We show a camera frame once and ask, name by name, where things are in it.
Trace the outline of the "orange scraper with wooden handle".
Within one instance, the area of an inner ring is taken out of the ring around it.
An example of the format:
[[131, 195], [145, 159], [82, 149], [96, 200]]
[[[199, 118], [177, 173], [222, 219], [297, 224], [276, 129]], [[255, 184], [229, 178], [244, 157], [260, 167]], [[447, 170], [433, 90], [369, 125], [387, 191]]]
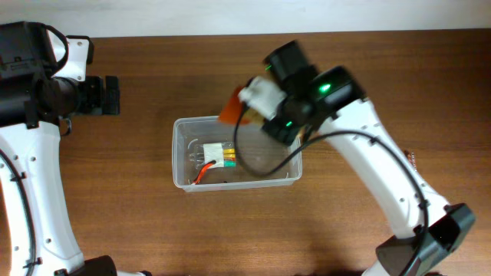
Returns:
[[[239, 120], [239, 116], [244, 111], [242, 103], [239, 101], [239, 92], [243, 89], [243, 86], [238, 86], [229, 101], [224, 106], [219, 114], [218, 121], [220, 123], [236, 125]], [[262, 126], [265, 123], [265, 118], [253, 109], [249, 109], [243, 115], [240, 125], [255, 124]]]

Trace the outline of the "clear plastic container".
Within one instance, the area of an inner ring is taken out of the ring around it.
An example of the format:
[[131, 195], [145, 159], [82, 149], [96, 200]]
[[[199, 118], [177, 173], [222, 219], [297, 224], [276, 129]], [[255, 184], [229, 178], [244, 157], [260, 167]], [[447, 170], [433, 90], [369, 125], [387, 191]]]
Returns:
[[[302, 176], [302, 155], [295, 155], [278, 172], [265, 178], [255, 177], [240, 165], [211, 158], [206, 150], [232, 149], [234, 126], [218, 121], [218, 117], [191, 117], [178, 119], [173, 126], [173, 181], [185, 192], [205, 192], [233, 189], [253, 189], [273, 186], [290, 186]], [[247, 165], [261, 172], [268, 172], [282, 162], [301, 145], [296, 138], [291, 146], [284, 146], [263, 133], [254, 124], [242, 125], [238, 136], [240, 156]], [[201, 168], [215, 160], [195, 184]]]

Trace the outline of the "red-handled pliers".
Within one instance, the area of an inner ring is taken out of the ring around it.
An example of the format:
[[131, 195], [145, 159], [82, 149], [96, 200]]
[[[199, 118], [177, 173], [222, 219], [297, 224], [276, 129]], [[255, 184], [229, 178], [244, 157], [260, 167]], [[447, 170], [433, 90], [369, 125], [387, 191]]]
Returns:
[[196, 178], [191, 182], [192, 185], [198, 185], [201, 183], [201, 181], [203, 180], [203, 177], [205, 176], [206, 172], [209, 170], [209, 169], [213, 169], [213, 168], [224, 168], [225, 167], [225, 163], [223, 163], [222, 165], [219, 165], [219, 166], [216, 166], [217, 162], [215, 160], [212, 160], [210, 162], [207, 162], [205, 165], [203, 165], [200, 169], [200, 171], [198, 172]]

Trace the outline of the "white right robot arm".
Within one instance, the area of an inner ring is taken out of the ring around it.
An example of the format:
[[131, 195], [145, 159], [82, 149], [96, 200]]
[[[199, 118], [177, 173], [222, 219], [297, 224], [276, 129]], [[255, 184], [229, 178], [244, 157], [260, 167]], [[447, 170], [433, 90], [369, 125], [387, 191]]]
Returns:
[[285, 99], [263, 130], [291, 145], [301, 129], [330, 143], [381, 207], [392, 237], [376, 249], [366, 275], [425, 275], [463, 242], [476, 218], [465, 203], [452, 205], [414, 170], [384, 129], [364, 89], [343, 66], [320, 72], [297, 41], [264, 60]]

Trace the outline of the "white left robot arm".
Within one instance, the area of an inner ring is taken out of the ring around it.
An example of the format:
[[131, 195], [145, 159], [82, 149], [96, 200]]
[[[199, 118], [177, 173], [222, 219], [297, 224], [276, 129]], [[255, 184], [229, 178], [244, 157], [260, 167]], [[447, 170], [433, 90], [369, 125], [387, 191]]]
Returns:
[[94, 45], [39, 22], [1, 26], [1, 187], [13, 275], [118, 276], [86, 259], [71, 228], [59, 149], [74, 116], [117, 115], [119, 80], [89, 76]]

